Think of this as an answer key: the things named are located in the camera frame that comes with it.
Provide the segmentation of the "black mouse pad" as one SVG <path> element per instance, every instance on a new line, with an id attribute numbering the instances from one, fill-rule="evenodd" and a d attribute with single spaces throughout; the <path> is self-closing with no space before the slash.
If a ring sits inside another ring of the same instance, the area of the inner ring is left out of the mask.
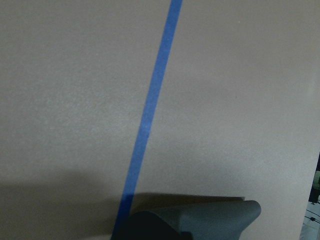
<path id="1" fill-rule="evenodd" d="M 145 209 L 115 228 L 113 240 L 238 240 L 261 214 L 254 200 Z"/>

